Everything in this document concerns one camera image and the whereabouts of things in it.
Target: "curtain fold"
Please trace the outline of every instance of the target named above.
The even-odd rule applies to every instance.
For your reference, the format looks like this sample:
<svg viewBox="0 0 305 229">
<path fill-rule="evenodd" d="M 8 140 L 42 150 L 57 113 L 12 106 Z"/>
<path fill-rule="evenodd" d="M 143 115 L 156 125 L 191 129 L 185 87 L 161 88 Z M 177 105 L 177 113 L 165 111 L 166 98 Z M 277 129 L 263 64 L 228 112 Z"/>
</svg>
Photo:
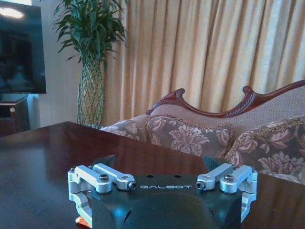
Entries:
<svg viewBox="0 0 305 229">
<path fill-rule="evenodd" d="M 191 105 L 220 112 L 245 85 L 268 93 L 305 79 L 303 0 L 129 0 L 120 17 L 127 46 L 108 57 L 104 125 L 181 87 Z"/>
</svg>

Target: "floral pillow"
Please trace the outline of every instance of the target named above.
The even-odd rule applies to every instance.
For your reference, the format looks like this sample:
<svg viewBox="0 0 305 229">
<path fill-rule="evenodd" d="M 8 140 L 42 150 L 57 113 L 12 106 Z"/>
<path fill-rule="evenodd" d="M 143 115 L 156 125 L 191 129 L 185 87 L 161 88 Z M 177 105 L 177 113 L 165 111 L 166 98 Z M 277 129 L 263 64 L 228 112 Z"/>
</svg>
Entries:
<svg viewBox="0 0 305 229">
<path fill-rule="evenodd" d="M 230 124 L 199 127 L 172 116 L 152 116 L 147 122 L 149 142 L 195 156 L 224 157 L 232 140 Z"/>
<path fill-rule="evenodd" d="M 146 142 L 144 133 L 139 129 L 138 125 L 132 120 L 123 120 L 116 124 L 103 127 L 100 130 L 113 133 L 136 140 Z"/>
<path fill-rule="evenodd" d="M 270 123 L 241 134 L 225 158 L 264 174 L 294 176 L 305 184 L 305 117 Z"/>
</svg>

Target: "television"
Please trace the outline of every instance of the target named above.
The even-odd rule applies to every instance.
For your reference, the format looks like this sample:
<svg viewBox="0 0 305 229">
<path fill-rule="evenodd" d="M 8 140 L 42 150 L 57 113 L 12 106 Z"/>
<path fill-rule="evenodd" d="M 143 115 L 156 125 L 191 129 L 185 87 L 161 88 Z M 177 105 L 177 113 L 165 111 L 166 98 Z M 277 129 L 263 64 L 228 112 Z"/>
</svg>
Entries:
<svg viewBox="0 0 305 229">
<path fill-rule="evenodd" d="M 0 94 L 45 94 L 41 10 L 0 0 Z"/>
</svg>

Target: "tv stand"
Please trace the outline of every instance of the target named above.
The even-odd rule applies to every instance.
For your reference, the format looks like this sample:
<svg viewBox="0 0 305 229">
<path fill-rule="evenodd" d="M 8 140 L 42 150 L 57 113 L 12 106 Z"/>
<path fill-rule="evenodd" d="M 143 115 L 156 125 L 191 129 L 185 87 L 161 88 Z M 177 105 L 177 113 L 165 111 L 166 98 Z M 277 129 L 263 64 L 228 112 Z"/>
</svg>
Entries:
<svg viewBox="0 0 305 229">
<path fill-rule="evenodd" d="M 30 129 L 27 97 L 0 100 L 0 137 Z"/>
</svg>

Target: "glossy table surface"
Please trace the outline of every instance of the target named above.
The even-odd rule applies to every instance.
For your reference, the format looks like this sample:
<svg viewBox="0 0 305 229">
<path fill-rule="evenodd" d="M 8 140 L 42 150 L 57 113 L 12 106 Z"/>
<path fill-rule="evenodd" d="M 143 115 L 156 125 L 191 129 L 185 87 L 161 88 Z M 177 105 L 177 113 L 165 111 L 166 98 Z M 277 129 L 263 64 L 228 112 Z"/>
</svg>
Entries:
<svg viewBox="0 0 305 229">
<path fill-rule="evenodd" d="M 0 228 L 77 228 L 67 171 L 115 155 L 124 173 L 200 174 L 200 158 L 65 122 L 0 138 Z M 259 176 L 242 228 L 305 228 L 305 186 Z"/>
</svg>

